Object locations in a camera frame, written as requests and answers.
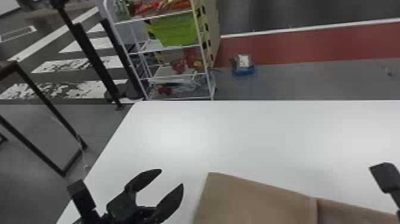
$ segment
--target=floor marking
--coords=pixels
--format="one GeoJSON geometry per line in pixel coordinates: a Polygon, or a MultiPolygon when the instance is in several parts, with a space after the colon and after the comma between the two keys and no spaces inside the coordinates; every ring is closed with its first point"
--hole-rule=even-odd
{"type": "MultiPolygon", "coordinates": [[[[114,80],[115,84],[126,83],[127,79],[114,80]]],[[[104,99],[104,92],[107,90],[100,80],[85,81],[82,83],[37,83],[38,88],[50,99],[104,99]]],[[[26,83],[16,83],[2,94],[0,99],[38,99],[38,96],[26,83]]],[[[131,101],[125,99],[124,102],[131,104],[141,100],[131,101]]]]}
{"type": "Polygon", "coordinates": [[[37,30],[36,30],[36,28],[34,26],[27,26],[27,27],[24,27],[24,28],[21,28],[21,29],[18,29],[18,30],[13,30],[13,31],[8,32],[8,33],[3,33],[3,34],[0,35],[0,43],[5,43],[7,41],[12,41],[12,40],[20,38],[22,36],[34,33],[36,31],[37,30]]]}
{"type": "MultiPolygon", "coordinates": [[[[90,42],[92,43],[93,47],[96,50],[113,48],[113,45],[108,37],[91,38],[90,42]]],[[[64,49],[62,49],[60,51],[60,53],[69,53],[69,52],[76,52],[76,51],[82,51],[82,49],[80,48],[78,42],[74,41],[71,44],[69,44],[68,46],[66,46],[64,49]]]]}
{"type": "MultiPolygon", "coordinates": [[[[100,58],[106,69],[120,69],[123,65],[118,56],[106,56],[100,58]]],[[[31,73],[53,73],[59,71],[81,71],[91,69],[92,65],[87,58],[69,60],[46,61],[31,73]]]]}
{"type": "MultiPolygon", "coordinates": [[[[99,10],[97,7],[92,8],[91,10],[87,11],[86,13],[76,17],[73,22],[74,23],[81,23],[85,20],[87,20],[89,17],[93,16],[96,14],[99,10]]],[[[12,56],[11,58],[8,59],[8,61],[18,61],[21,62],[25,60],[27,57],[31,56],[38,50],[42,49],[43,47],[47,46],[49,43],[53,42],[57,38],[59,38],[61,35],[67,33],[68,27],[67,25],[63,25],[57,30],[54,30],[52,33],[49,35],[45,36],[41,40],[37,41],[33,45],[30,45],[29,47],[25,48],[23,51],[19,52],[18,54],[12,56]]]]}
{"type": "Polygon", "coordinates": [[[104,28],[103,26],[98,23],[96,26],[93,26],[93,28],[91,28],[89,31],[87,31],[87,33],[97,33],[97,32],[104,32],[104,28]]]}
{"type": "Polygon", "coordinates": [[[143,99],[128,99],[128,98],[121,98],[120,102],[122,104],[135,104],[137,102],[141,102],[143,99]]]}
{"type": "Polygon", "coordinates": [[[367,21],[360,21],[360,22],[337,23],[337,24],[318,25],[318,26],[306,26],[306,27],[290,28],[290,29],[266,30],[266,31],[260,31],[260,32],[235,33],[235,34],[221,35],[221,38],[222,39],[243,38],[243,37],[247,37],[247,36],[273,35],[273,34],[278,34],[278,33],[303,32],[303,31],[324,30],[324,29],[338,29],[338,28],[345,28],[345,27],[368,26],[368,25],[377,25],[377,24],[388,24],[388,23],[400,23],[400,18],[386,18],[386,19],[381,19],[381,20],[367,20],[367,21]]]}

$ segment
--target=beige cloth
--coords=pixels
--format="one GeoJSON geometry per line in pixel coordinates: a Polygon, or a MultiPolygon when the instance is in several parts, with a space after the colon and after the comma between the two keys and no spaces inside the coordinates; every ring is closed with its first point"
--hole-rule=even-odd
{"type": "Polygon", "coordinates": [[[259,223],[399,224],[394,214],[315,199],[220,173],[208,175],[194,224],[259,223]]]}
{"type": "Polygon", "coordinates": [[[316,224],[314,198],[220,173],[207,177],[194,224],[316,224]]]}
{"type": "Polygon", "coordinates": [[[318,224],[399,224],[394,214],[324,199],[318,199],[317,204],[318,224]]]}

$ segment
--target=black metal pole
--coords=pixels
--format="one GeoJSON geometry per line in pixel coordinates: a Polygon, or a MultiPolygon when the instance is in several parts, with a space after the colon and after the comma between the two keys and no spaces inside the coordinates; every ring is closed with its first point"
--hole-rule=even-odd
{"type": "Polygon", "coordinates": [[[134,87],[135,91],[138,94],[138,98],[142,98],[143,90],[140,87],[138,79],[136,78],[135,74],[132,71],[132,69],[134,69],[134,68],[130,67],[128,58],[126,57],[126,54],[124,53],[124,49],[122,48],[122,46],[118,42],[117,38],[115,37],[114,32],[111,28],[110,22],[105,18],[105,19],[101,20],[100,23],[102,24],[105,32],[108,35],[108,38],[110,39],[112,45],[114,46],[114,49],[117,52],[118,57],[120,58],[122,65],[125,68],[125,71],[128,75],[130,82],[132,83],[132,86],[134,87]]]}
{"type": "Polygon", "coordinates": [[[82,25],[80,23],[73,24],[71,19],[69,18],[67,12],[65,11],[64,1],[63,0],[50,0],[52,6],[59,12],[61,18],[64,20],[65,24],[70,29],[72,35],[78,42],[82,51],[85,53],[86,57],[89,59],[90,63],[93,65],[93,68],[97,72],[98,76],[102,80],[104,86],[107,88],[107,91],[110,93],[112,100],[117,105],[118,110],[122,110],[124,105],[121,104],[118,89],[108,74],[103,62],[101,61],[99,55],[94,49],[92,43],[90,42],[88,36],[85,33],[82,25]]]}
{"type": "Polygon", "coordinates": [[[21,134],[16,128],[14,128],[6,119],[0,115],[0,123],[11,132],[19,141],[21,141],[26,147],[28,147],[33,153],[41,158],[49,167],[56,171],[62,177],[65,177],[65,172],[61,170],[53,161],[51,161],[45,154],[43,154],[35,145],[33,145],[23,134],[21,134]]]}
{"type": "Polygon", "coordinates": [[[100,79],[103,81],[104,85],[108,89],[108,92],[110,93],[112,100],[115,101],[118,108],[123,108],[123,105],[121,104],[120,99],[118,97],[119,95],[118,89],[114,81],[110,77],[110,74],[108,74],[107,69],[105,68],[103,62],[100,59],[100,56],[97,54],[92,43],[90,42],[88,36],[86,36],[82,24],[77,23],[74,24],[73,27],[74,27],[73,30],[77,37],[76,41],[79,43],[80,47],[86,54],[93,68],[95,69],[100,79]]]}
{"type": "Polygon", "coordinates": [[[61,113],[54,107],[54,105],[50,102],[49,99],[44,96],[42,91],[36,86],[36,84],[29,78],[29,76],[25,73],[21,67],[15,63],[15,70],[19,73],[22,79],[32,88],[35,94],[45,103],[45,105],[53,112],[55,117],[61,122],[62,125],[71,133],[71,135],[78,141],[78,143],[82,146],[83,149],[87,148],[85,141],[76,133],[73,127],[68,123],[68,121],[61,115],[61,113]]]}
{"type": "Polygon", "coordinates": [[[0,139],[0,144],[5,142],[5,141],[8,141],[8,138],[6,136],[4,136],[2,133],[0,133],[0,138],[1,138],[0,139]]]}

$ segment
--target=white table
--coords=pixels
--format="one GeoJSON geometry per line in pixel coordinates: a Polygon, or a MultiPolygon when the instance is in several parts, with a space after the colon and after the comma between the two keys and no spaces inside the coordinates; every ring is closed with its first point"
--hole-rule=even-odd
{"type": "MultiPolygon", "coordinates": [[[[400,167],[400,101],[140,102],[85,179],[98,211],[139,172],[163,173],[139,193],[156,205],[179,183],[183,204],[165,223],[191,223],[208,172],[394,212],[368,167],[400,167]]],[[[58,223],[78,218],[70,203],[58,223]]]]}

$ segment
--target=red object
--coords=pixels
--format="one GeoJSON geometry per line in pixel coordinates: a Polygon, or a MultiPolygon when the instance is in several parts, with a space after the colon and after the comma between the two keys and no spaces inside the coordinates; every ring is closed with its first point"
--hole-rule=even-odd
{"type": "Polygon", "coordinates": [[[198,61],[196,48],[185,48],[183,52],[185,53],[185,61],[187,66],[191,69],[194,68],[195,62],[198,61]]]}
{"type": "Polygon", "coordinates": [[[258,65],[400,57],[400,23],[221,39],[215,67],[251,54],[258,65]]]}
{"type": "Polygon", "coordinates": [[[176,3],[175,5],[173,5],[171,7],[171,9],[172,10],[182,10],[182,9],[185,9],[185,8],[190,8],[190,6],[191,6],[190,1],[187,0],[187,1],[176,3]]]}
{"type": "Polygon", "coordinates": [[[159,6],[159,4],[160,3],[158,1],[152,1],[150,4],[141,5],[139,8],[137,8],[136,14],[141,15],[149,11],[155,10],[159,6]]]}
{"type": "Polygon", "coordinates": [[[171,61],[172,69],[175,70],[176,74],[182,74],[185,72],[185,60],[183,58],[171,61]]]}
{"type": "Polygon", "coordinates": [[[172,94],[172,89],[169,87],[160,87],[158,88],[158,94],[166,94],[166,95],[171,95],[172,94]]]}
{"type": "Polygon", "coordinates": [[[143,5],[143,0],[133,0],[133,8],[135,12],[143,5]]]}

